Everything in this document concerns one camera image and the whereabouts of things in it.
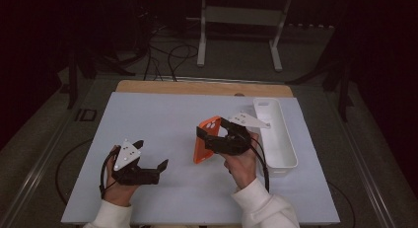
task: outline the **white metal frame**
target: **white metal frame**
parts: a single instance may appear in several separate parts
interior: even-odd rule
[[[273,59],[274,70],[281,72],[283,70],[280,61],[277,43],[283,32],[287,13],[292,0],[286,0],[285,7],[281,11],[260,10],[260,9],[241,9],[206,6],[206,0],[202,0],[201,19],[200,19],[200,42],[197,54],[197,66],[205,65],[206,55],[206,23],[230,23],[230,24],[248,24],[277,27],[277,33],[274,39],[271,39],[270,51]]]

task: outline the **white tabletop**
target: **white tabletop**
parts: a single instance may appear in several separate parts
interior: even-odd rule
[[[235,182],[214,155],[193,163],[199,122],[238,112],[255,116],[252,97],[113,93],[62,217],[64,223],[93,221],[101,204],[101,167],[113,145],[144,140],[139,165],[156,168],[169,159],[160,183],[141,186],[132,197],[133,224],[239,224],[232,200]],[[271,178],[270,192],[285,196],[301,224],[339,222],[332,197],[297,99],[279,99],[298,167]]]

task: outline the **dark background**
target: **dark background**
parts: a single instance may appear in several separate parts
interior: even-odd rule
[[[200,0],[2,0],[0,33],[0,148],[61,87],[73,37],[100,54],[130,49],[136,35],[158,19],[180,32],[185,17],[200,16]],[[236,2],[276,7],[273,0]],[[354,59],[359,90],[403,171],[418,194],[418,0],[293,0],[287,23],[335,27],[323,61],[335,52]],[[132,20],[137,20],[137,27]]]

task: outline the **white plastic bracket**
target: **white plastic bracket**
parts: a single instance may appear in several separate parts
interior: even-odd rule
[[[132,161],[138,159],[140,156],[141,151],[139,151],[139,149],[137,149],[134,145],[132,145],[132,143],[125,139],[120,148],[119,155],[117,156],[113,169],[118,171]]]
[[[229,117],[228,120],[241,126],[270,128],[270,123],[265,123],[247,113],[235,114]]]

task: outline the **person's left hand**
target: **person's left hand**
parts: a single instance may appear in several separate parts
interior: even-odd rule
[[[130,206],[130,198],[135,193],[136,189],[139,186],[123,186],[120,183],[116,182],[115,179],[111,176],[111,169],[114,165],[115,157],[110,158],[106,164],[107,170],[107,181],[104,194],[104,200],[108,201],[114,205],[118,206]]]

